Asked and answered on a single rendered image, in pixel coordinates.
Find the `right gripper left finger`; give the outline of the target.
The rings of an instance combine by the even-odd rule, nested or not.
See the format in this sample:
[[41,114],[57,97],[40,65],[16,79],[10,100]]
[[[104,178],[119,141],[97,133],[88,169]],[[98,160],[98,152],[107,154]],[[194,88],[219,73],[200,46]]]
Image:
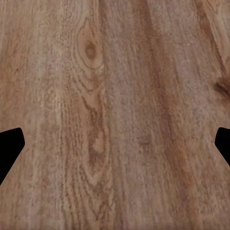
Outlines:
[[20,127],[0,133],[0,185],[25,146]]

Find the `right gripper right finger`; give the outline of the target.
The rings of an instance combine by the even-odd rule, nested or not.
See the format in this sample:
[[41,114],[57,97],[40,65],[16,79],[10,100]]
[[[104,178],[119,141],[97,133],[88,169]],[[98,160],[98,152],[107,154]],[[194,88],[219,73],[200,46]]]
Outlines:
[[222,127],[218,129],[215,145],[230,165],[230,129]]

